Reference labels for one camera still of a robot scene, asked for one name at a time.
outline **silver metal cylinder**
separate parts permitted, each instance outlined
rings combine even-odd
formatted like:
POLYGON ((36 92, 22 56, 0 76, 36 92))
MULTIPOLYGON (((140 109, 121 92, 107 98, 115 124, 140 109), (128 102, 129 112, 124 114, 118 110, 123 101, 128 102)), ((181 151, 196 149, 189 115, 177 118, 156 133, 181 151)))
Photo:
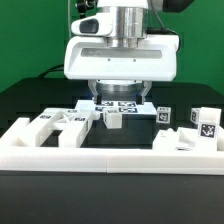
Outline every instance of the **silver metal cylinder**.
POLYGON ((103 7, 98 13, 110 13, 113 32, 108 36, 108 47, 135 48, 139 38, 146 38, 148 10, 142 8, 103 7))

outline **white foam block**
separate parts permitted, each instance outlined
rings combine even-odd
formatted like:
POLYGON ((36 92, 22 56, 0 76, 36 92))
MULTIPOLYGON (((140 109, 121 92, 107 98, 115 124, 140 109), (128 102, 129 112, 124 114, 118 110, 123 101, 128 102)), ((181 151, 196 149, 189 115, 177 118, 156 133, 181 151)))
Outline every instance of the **white foam block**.
POLYGON ((8 131, 2 136, 1 143, 4 145, 16 146, 18 144, 18 135, 29 123, 29 118, 18 118, 8 129, 8 131))
POLYGON ((27 125, 18 136, 18 142, 21 146, 39 147, 52 134, 53 123, 61 119, 62 113, 44 112, 34 121, 27 125))
POLYGON ((116 108, 104 108, 103 121, 108 129, 122 128, 122 113, 116 108))

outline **white cube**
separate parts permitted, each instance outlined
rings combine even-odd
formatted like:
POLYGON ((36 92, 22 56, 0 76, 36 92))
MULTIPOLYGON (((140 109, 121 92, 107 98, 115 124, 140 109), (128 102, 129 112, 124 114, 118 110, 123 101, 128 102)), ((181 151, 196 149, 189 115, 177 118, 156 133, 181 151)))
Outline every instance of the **white cube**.
POLYGON ((169 124, 171 117, 171 108, 170 107, 158 107, 156 123, 169 124))
POLYGON ((192 108, 191 109, 191 122, 198 124, 199 122, 199 113, 201 108, 192 108))
POLYGON ((117 108, 104 108, 103 121, 108 129, 122 128, 122 113, 117 108))
POLYGON ((221 109, 202 107, 199 113, 196 148, 216 151, 221 109))

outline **green wall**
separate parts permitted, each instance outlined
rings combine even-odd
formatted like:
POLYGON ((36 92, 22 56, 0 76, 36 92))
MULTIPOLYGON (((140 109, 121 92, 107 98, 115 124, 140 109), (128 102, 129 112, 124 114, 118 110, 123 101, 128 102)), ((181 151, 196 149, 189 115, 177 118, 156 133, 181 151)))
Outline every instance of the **green wall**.
MULTIPOLYGON (((0 9, 0 91, 63 63, 67 0, 0 0, 0 9)), ((180 14, 160 14, 182 36, 177 82, 208 84, 224 94, 223 9, 223 0, 195 0, 180 14)))

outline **black cable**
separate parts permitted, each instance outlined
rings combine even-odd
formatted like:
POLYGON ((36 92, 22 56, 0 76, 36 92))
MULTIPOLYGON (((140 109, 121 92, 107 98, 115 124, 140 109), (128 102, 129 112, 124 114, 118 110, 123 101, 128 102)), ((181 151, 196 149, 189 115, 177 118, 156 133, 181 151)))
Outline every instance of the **black cable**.
POLYGON ((40 75, 37 76, 37 78, 38 79, 43 79, 48 73, 60 72, 60 71, 63 71, 63 70, 64 70, 64 64, 56 65, 56 66, 53 66, 53 67, 49 68, 45 72, 42 72, 40 75))
POLYGON ((154 15, 154 17, 156 18, 157 22, 159 23, 160 27, 161 27, 162 29, 165 29, 165 26, 164 26, 162 20, 160 19, 159 15, 158 15, 158 13, 157 13, 157 11, 156 11, 156 9, 155 9, 153 0, 150 0, 150 5, 151 5, 151 9, 152 9, 153 15, 154 15))

